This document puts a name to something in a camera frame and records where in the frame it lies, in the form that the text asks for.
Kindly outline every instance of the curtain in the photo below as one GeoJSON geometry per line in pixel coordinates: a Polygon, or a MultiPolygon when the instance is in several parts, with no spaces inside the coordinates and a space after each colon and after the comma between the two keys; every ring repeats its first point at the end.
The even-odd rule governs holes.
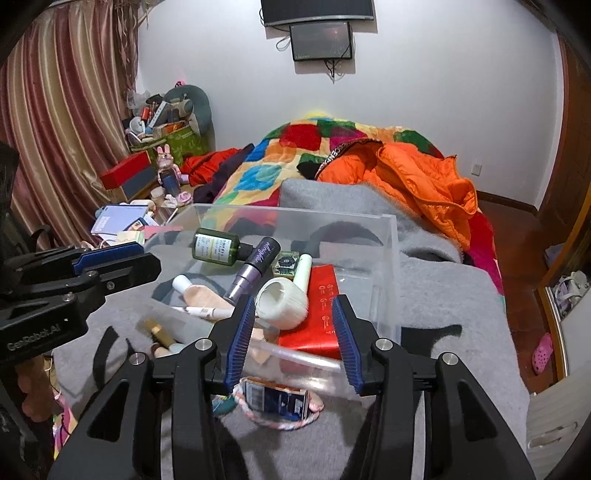
{"type": "Polygon", "coordinates": [[[13,211],[63,245],[92,241],[107,202],[98,176],[129,155],[113,10],[112,0],[46,10],[0,70],[0,140],[21,155],[13,211]]]}
{"type": "Polygon", "coordinates": [[[135,90],[138,75],[138,11],[139,0],[113,0],[115,20],[115,50],[117,52],[120,85],[126,98],[127,90],[135,90]]]}

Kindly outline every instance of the wall outlet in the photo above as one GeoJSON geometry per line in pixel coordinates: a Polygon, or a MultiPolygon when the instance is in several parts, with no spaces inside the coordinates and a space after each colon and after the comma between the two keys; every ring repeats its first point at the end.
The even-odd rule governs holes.
{"type": "Polygon", "coordinates": [[[470,173],[472,173],[472,175],[474,175],[476,177],[479,177],[481,171],[482,171],[482,165],[479,165],[478,163],[474,163],[474,165],[472,166],[472,171],[470,173]]]}

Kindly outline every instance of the orange jacket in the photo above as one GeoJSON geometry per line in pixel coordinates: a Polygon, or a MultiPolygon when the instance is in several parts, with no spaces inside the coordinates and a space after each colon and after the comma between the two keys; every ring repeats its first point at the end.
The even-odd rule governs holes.
{"type": "Polygon", "coordinates": [[[330,183],[370,183],[424,216],[445,235],[470,248],[468,220],[476,213],[476,189],[460,178],[456,157],[439,159],[412,144],[363,141],[321,165],[316,179],[330,183]]]}

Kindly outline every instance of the gray blanket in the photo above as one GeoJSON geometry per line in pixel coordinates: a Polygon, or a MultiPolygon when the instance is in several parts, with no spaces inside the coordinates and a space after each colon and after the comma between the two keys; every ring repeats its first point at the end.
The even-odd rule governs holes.
{"type": "MultiPolygon", "coordinates": [[[[392,214],[397,217],[400,247],[398,292],[400,324],[423,329],[459,324],[459,337],[446,336],[431,355],[457,353],[480,382],[514,432],[525,445],[529,396],[517,364],[502,297],[486,272],[462,265],[451,242],[428,225],[419,225],[366,186],[340,186],[307,180],[286,180],[281,206],[325,212],[392,214]]],[[[163,260],[162,282],[180,272],[182,260],[166,245],[152,249],[163,260]]],[[[115,326],[119,338],[109,354],[106,377],[126,358],[126,338],[135,349],[147,351],[150,340],[136,325],[146,316],[168,315],[159,302],[147,300],[153,285],[116,294],[89,317],[89,333],[54,351],[57,374],[67,399],[79,414],[96,390],[92,361],[105,329],[115,326]]],[[[324,398],[326,409],[313,424],[294,432],[278,432],[251,423],[239,409],[223,424],[239,442],[251,479],[325,480],[340,478],[368,401],[324,398]]],[[[170,418],[163,427],[163,479],[170,473],[170,418]]],[[[415,420],[413,480],[423,478],[424,406],[415,420]]]]}

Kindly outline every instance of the monitor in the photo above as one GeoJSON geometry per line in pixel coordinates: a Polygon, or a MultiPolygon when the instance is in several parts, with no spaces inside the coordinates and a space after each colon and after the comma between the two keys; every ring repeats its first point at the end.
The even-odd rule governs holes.
{"type": "Polygon", "coordinates": [[[290,25],[294,61],[353,58],[349,22],[308,22],[290,25]]]}
{"type": "Polygon", "coordinates": [[[261,0],[265,26],[313,20],[373,20],[372,0],[261,0]]]}

